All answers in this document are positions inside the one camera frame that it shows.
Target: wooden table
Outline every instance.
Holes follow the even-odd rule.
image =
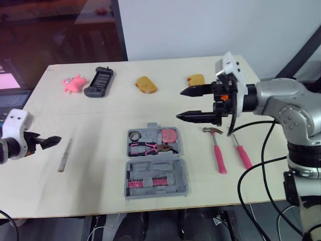
[[[215,79],[215,62],[220,57],[184,58],[138,62],[65,64],[49,66],[25,106],[34,116],[30,131],[43,137],[62,137],[59,145],[41,150],[29,157],[8,161],[0,168],[2,183],[0,207],[12,217],[57,217],[176,209],[239,203],[237,181],[245,171],[233,140],[217,137],[222,149],[227,175],[218,173],[213,158],[212,137],[201,127],[176,118],[187,110],[210,111],[213,96],[179,95],[187,85],[187,76],[204,74],[206,82]],[[248,83],[259,81],[241,56],[236,56]],[[77,74],[91,81],[97,66],[109,66],[115,72],[114,82],[104,98],[88,98],[83,93],[64,92],[62,81]],[[134,85],[146,75],[158,87],[154,94],[143,94]],[[236,126],[269,119],[243,113]],[[190,193],[187,196],[148,198],[126,201],[123,196],[126,138],[128,129],[145,128],[157,122],[180,131],[183,154],[188,169]],[[221,130],[227,131],[230,118]],[[257,125],[237,133],[253,164],[260,162],[260,150],[270,125]],[[73,139],[68,163],[58,173],[62,155]],[[286,140],[276,127],[266,147],[266,159],[287,154]],[[266,166],[272,196],[284,199],[283,171],[286,161]],[[260,169],[244,179],[245,202],[268,201]]]

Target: hammer head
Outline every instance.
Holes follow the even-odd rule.
[[[203,132],[209,132],[209,133],[218,133],[218,134],[222,134],[223,132],[217,128],[213,128],[213,127],[203,127]]]

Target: wire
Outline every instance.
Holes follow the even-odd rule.
[[[234,130],[232,131],[232,133],[233,132],[236,132],[236,131],[238,131],[238,130],[240,130],[240,129],[242,129],[242,128],[245,128],[245,127],[249,127],[249,126],[252,126],[252,125],[257,125],[257,124],[268,124],[268,123],[274,123],[274,121],[272,120],[260,120],[260,121],[258,121],[258,122],[250,122],[250,123],[247,123],[247,124],[245,124],[245,125],[241,125],[241,126],[239,126],[239,127],[237,127],[237,128],[234,128]]]
[[[272,196],[271,196],[271,193],[270,193],[270,190],[268,188],[268,185],[267,185],[267,181],[266,181],[266,173],[265,173],[265,167],[264,167],[264,150],[265,150],[265,147],[266,147],[266,143],[273,131],[273,128],[275,126],[275,122],[273,122],[273,124],[271,125],[266,137],[265,137],[265,140],[263,142],[263,146],[262,146],[262,151],[261,151],[261,164],[262,164],[262,174],[263,174],[263,181],[264,181],[264,187],[265,187],[265,190],[266,190],[266,193],[271,201],[271,204],[273,205],[274,209],[281,215],[281,217],[283,217],[283,219],[294,229],[294,231],[296,231],[300,236],[303,236],[303,233],[301,232],[300,229],[298,229],[282,212],[281,210],[277,207],[276,203],[274,202]]]
[[[291,205],[291,206],[289,206],[289,207],[286,207],[286,208],[282,211],[282,213],[284,214],[286,211],[288,211],[289,209],[291,209],[291,208],[293,208],[293,207],[296,207],[296,206]],[[276,219],[276,229],[277,229],[277,235],[278,235],[278,237],[279,237],[279,241],[282,241],[282,239],[281,239],[281,232],[280,232],[280,218],[281,218],[281,215],[279,214],[278,217],[277,217],[277,219]]]
[[[231,94],[232,99],[232,119],[229,131],[227,133],[227,136],[229,137],[233,133],[233,128],[236,122],[236,115],[237,115],[237,91],[234,90]]]
[[[19,231],[18,231],[18,227],[16,222],[12,219],[12,217],[10,217],[8,214],[6,214],[5,212],[3,212],[2,210],[0,210],[0,213],[5,216],[10,222],[11,224],[14,226],[15,229],[15,233],[16,233],[16,241],[19,241]]]
[[[216,220],[218,220],[218,221],[220,221],[221,222],[221,224],[223,224],[228,230],[230,230],[230,228],[228,227],[228,225],[225,223],[225,222],[223,222],[221,219],[219,219],[218,217],[214,217]]]
[[[100,229],[100,228],[114,229],[114,228],[115,228],[115,224],[117,223],[119,216],[120,216],[120,213],[118,213],[118,216],[117,216],[117,218],[116,218],[116,220],[115,220],[115,223],[114,223],[114,226],[113,226],[113,227],[100,226],[100,227],[94,228],[93,231],[89,234],[87,241],[89,241],[90,237],[95,233],[95,231],[96,231],[97,229]]]
[[[272,159],[270,161],[266,161],[265,164],[268,164],[268,163],[272,163],[272,162],[276,162],[276,161],[280,161],[280,160],[284,160],[286,159],[286,156],[284,157],[280,157],[280,158],[276,158],[276,159]],[[256,164],[252,167],[250,167],[249,169],[247,169],[240,177],[238,183],[237,183],[237,194],[239,196],[239,199],[240,199],[240,202],[241,202],[241,205],[244,209],[244,211],[246,212],[246,214],[248,215],[248,217],[250,218],[250,220],[252,221],[252,223],[255,225],[255,227],[257,228],[257,230],[259,231],[259,233],[261,235],[263,235],[265,237],[265,239],[267,241],[271,241],[271,239],[267,236],[267,234],[264,232],[264,230],[261,228],[261,226],[258,224],[257,221],[255,221],[255,219],[253,218],[253,216],[251,215],[250,211],[247,209],[247,207],[245,206],[245,203],[243,201],[243,198],[242,198],[242,194],[241,194],[241,184],[242,184],[242,180],[243,178],[245,177],[245,175],[247,173],[249,173],[251,170],[253,170],[254,168],[257,168],[259,166],[262,166],[262,163],[259,163],[259,164]]]
[[[321,223],[314,225],[312,228],[310,228],[306,233],[310,234],[313,230],[317,229],[318,227],[321,227]]]
[[[253,215],[254,220],[257,221],[257,220],[256,220],[256,217],[255,217],[255,215],[254,215],[254,211],[253,211],[253,208],[252,208],[251,203],[250,203],[250,209],[251,209],[251,213],[252,213],[252,215]]]

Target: toast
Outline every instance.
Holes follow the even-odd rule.
[[[189,86],[205,84],[205,78],[203,74],[193,74],[187,77],[187,81],[189,83]]]
[[[145,94],[152,94],[157,91],[156,85],[146,76],[139,78],[135,85]]]

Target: gray tool case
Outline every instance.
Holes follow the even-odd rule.
[[[161,128],[157,123],[148,123],[146,129],[132,129],[127,135],[127,155],[131,159],[126,163],[125,199],[138,199],[149,197],[184,196],[189,192],[187,183],[187,170],[185,162],[179,157],[181,154],[180,135],[175,127]],[[139,132],[141,137],[137,142],[163,143],[162,129],[173,129],[177,133],[174,143],[168,143],[176,150],[158,152],[156,155],[129,156],[129,153],[142,153],[151,150],[151,147],[135,146],[129,135]]]

